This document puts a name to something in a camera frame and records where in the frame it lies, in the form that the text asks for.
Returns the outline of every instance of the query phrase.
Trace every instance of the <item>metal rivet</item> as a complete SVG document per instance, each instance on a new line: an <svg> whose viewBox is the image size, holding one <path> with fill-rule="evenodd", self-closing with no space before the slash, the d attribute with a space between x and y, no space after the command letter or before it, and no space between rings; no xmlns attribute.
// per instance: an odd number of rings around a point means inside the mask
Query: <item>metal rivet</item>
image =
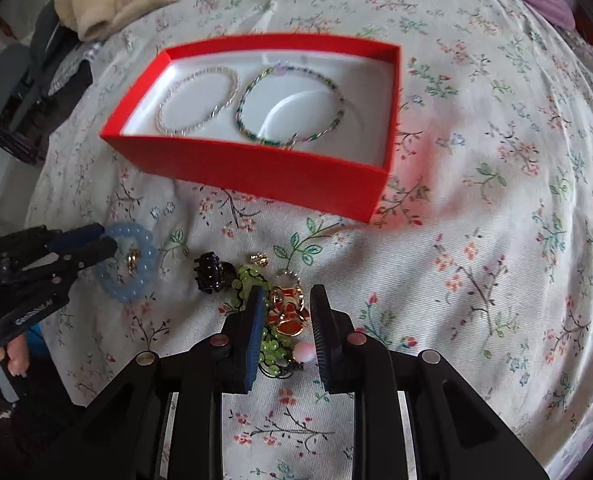
<svg viewBox="0 0 593 480"><path fill-rule="evenodd" d="M424 353L421 354L421 358L427 362L429 365L438 364L441 361L441 355L439 352L435 350L426 350Z"/></svg>
<svg viewBox="0 0 593 480"><path fill-rule="evenodd" d="M366 343L368 338L361 332L352 332L348 334L348 343L354 346L360 346Z"/></svg>
<svg viewBox="0 0 593 480"><path fill-rule="evenodd" d="M141 354L136 356L136 364L140 366L147 366L154 363L154 354L152 352L141 352Z"/></svg>
<svg viewBox="0 0 593 480"><path fill-rule="evenodd" d="M214 334L210 338L210 344L212 346L225 346L230 341L230 338L226 334Z"/></svg>

